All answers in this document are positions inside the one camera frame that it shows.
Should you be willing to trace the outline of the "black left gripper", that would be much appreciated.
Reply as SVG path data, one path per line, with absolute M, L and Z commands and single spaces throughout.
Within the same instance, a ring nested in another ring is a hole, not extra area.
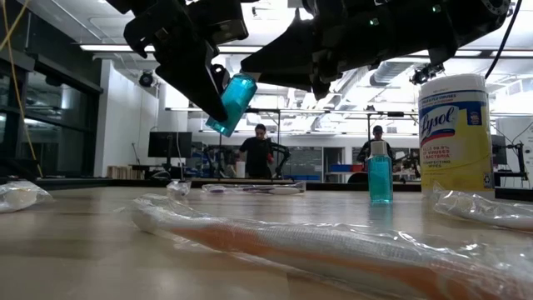
M 210 0 L 107 0 L 122 14 L 132 13 L 123 37 L 133 52 L 147 57 L 154 47 L 160 63 L 156 74 L 216 121 L 226 121 L 222 93 L 230 73 L 221 64 L 212 64 L 217 51 L 209 35 L 217 16 L 217 3 Z M 200 60 L 184 58 L 198 54 Z

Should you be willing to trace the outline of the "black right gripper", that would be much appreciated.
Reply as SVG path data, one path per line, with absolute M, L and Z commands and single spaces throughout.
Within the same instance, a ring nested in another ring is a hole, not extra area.
M 279 37 L 241 62 L 249 74 L 300 76 L 298 82 L 260 82 L 260 88 L 293 88 L 311 93 L 316 100 L 330 93 L 331 83 L 356 66 L 348 52 L 353 46 L 348 32 L 355 28 L 356 15 L 366 11 L 365 0 L 303 0 L 312 20 L 294 18 Z

